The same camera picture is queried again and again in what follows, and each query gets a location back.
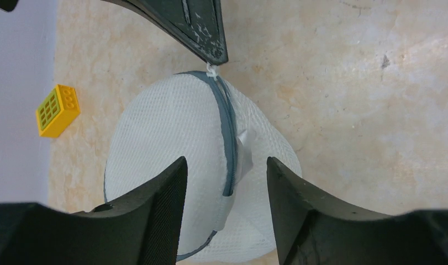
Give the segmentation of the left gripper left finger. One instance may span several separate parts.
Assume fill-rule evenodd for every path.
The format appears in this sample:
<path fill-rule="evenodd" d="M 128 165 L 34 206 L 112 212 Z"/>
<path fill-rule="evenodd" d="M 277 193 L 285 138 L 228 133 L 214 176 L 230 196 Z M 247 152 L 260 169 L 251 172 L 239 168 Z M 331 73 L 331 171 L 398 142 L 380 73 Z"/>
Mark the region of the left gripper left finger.
<path fill-rule="evenodd" d="M 175 264 L 187 162 L 92 211 L 0 203 L 0 264 Z"/>

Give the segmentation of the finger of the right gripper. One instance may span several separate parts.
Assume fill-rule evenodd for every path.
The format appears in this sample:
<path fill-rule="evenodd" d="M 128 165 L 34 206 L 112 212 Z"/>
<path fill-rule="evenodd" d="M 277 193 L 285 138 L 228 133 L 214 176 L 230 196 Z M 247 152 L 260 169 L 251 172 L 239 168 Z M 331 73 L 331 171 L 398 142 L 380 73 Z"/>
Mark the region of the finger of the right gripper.
<path fill-rule="evenodd" d="M 110 0 L 146 18 L 201 60 L 220 66 L 228 49 L 219 0 Z"/>

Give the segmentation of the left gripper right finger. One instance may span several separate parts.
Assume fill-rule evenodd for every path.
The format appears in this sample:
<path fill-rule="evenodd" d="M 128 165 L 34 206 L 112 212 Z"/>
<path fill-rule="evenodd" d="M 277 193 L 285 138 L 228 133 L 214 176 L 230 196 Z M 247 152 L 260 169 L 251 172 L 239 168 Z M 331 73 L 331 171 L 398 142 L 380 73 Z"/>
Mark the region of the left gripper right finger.
<path fill-rule="evenodd" d="M 448 210 L 389 216 L 309 183 L 275 157 L 267 185 L 280 264 L 448 264 Z"/>

